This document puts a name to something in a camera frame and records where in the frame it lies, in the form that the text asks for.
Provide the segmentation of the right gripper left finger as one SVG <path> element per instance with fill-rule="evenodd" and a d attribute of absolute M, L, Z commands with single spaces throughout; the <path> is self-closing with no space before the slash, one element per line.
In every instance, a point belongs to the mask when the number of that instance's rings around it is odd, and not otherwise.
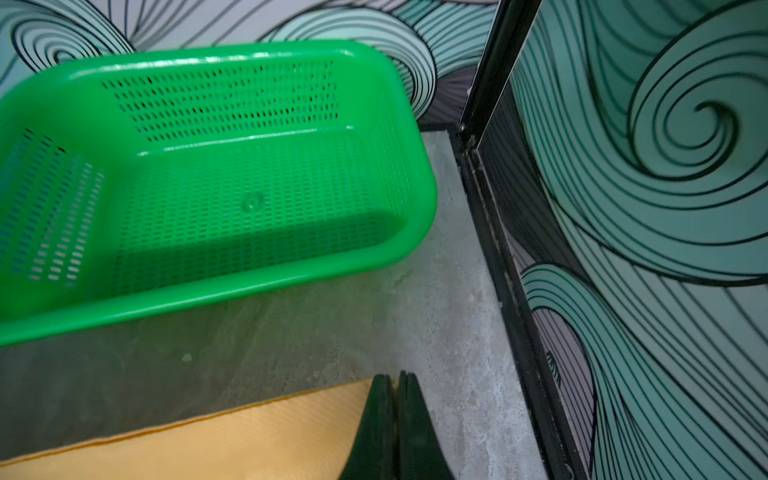
<path fill-rule="evenodd" d="M 389 375 L 371 383 L 357 434 L 341 480 L 389 480 L 395 466 L 395 395 Z"/>

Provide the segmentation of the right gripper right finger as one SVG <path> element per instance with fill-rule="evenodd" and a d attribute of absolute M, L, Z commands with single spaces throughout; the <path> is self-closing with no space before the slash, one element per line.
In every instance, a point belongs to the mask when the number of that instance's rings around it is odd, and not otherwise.
<path fill-rule="evenodd" d="M 422 389 L 414 373 L 401 371 L 397 387 L 398 479 L 453 480 Z"/>

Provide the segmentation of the yellow pillowcase with print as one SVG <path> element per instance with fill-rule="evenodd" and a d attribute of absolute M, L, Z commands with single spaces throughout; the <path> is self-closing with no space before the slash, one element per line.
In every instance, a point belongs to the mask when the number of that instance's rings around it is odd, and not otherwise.
<path fill-rule="evenodd" d="M 369 380 L 7 460 L 4 479 L 336 479 Z"/>

